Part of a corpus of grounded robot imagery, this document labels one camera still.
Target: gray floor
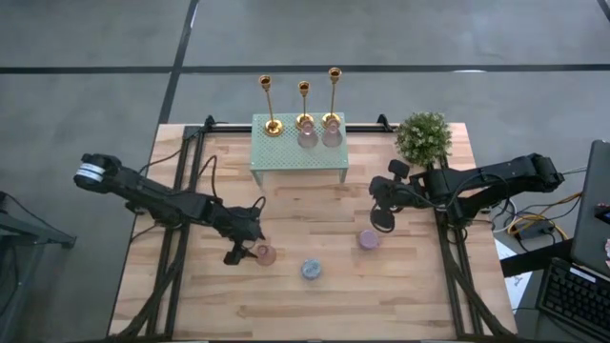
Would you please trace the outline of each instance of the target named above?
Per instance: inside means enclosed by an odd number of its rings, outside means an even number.
[[[188,4],[0,0],[0,67],[170,66]],[[595,0],[201,0],[185,65],[610,63],[608,37]],[[249,121],[266,110],[256,78],[181,75],[170,122]],[[146,162],[168,79],[0,74],[0,189],[79,237],[72,251],[47,249],[22,341],[106,333],[133,217],[117,197],[78,190],[71,177],[84,152]],[[297,111],[300,80],[312,83],[312,111],[326,111],[323,73],[274,75],[275,110]],[[609,72],[345,73],[336,103],[352,122],[443,111],[466,122],[480,165],[535,151],[568,170],[586,164],[593,139],[610,138],[608,89]],[[554,201],[582,181],[570,175],[552,194],[516,201]],[[559,224],[572,233],[575,219]],[[522,306],[535,296],[530,287]],[[566,337],[531,316],[518,315],[523,334]]]

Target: small green table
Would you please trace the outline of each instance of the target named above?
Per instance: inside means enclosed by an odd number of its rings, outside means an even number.
[[[339,127],[343,135],[341,145],[328,148],[322,143],[325,130],[322,127],[322,116],[325,113],[309,114],[314,118],[315,133],[319,138],[317,145],[309,149],[301,148],[296,141],[299,133],[295,125],[298,113],[274,114],[274,117],[284,124],[284,132],[278,137],[270,137],[265,133],[265,123],[269,121],[269,114],[253,115],[250,172],[258,187],[262,187],[263,172],[272,171],[338,170],[339,182],[345,182],[349,168],[345,116],[343,113],[337,113],[341,118]]]

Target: potted plant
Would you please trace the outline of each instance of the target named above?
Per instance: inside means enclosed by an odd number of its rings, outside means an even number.
[[[398,153],[412,164],[425,167],[449,154],[451,131],[442,113],[413,113],[396,132]]]

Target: wooden tabletop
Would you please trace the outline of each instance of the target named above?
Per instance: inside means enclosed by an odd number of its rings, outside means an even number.
[[[183,128],[159,127],[153,161],[180,148]],[[466,126],[452,124],[451,129],[450,166],[475,167]],[[277,260],[270,267],[252,259],[226,266],[222,259],[232,243],[211,228],[192,226],[174,339],[455,338],[432,210],[399,213],[396,230],[380,233],[381,244],[374,251],[365,252],[357,244],[357,234],[372,228],[369,183],[376,175],[390,177],[388,163],[399,158],[395,136],[349,133],[347,141],[350,169],[345,184],[337,183],[336,171],[267,172],[263,192],[250,174],[250,135],[206,135],[202,160],[218,156],[216,189],[225,204],[249,207],[258,196],[267,196],[261,227],[267,243],[277,250]],[[171,186],[176,163],[177,157],[151,167],[149,177]],[[212,193],[211,169],[197,190]],[[148,216],[138,218],[134,233],[152,223]],[[125,328],[151,294],[162,232],[154,229],[132,243],[111,333]],[[468,232],[475,287],[502,324],[515,332],[490,227],[477,223]],[[315,281],[300,275],[308,258],[322,265]],[[463,295],[461,304],[469,328]],[[167,297],[160,323],[165,322],[166,308]]]

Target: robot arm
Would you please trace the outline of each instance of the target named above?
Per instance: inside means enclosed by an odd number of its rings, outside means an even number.
[[[175,191],[123,167],[114,156],[86,153],[81,161],[74,176],[76,186],[91,192],[112,192],[128,201],[129,210],[146,209],[156,223],[167,228],[185,223],[212,226],[234,242],[234,249],[225,257],[226,264],[236,265],[244,256],[256,257],[243,248],[243,242],[265,239],[259,208],[226,208],[218,197]]]
[[[449,224],[468,225],[481,209],[502,199],[521,192],[552,192],[564,180],[550,158],[535,153],[468,171],[425,171],[410,176],[408,184],[400,182],[409,172],[402,162],[393,160],[389,171],[395,174],[393,180],[376,176],[369,187],[378,207],[371,220],[383,228],[392,227],[393,212],[405,207],[443,209]],[[470,197],[459,197],[482,188]]]

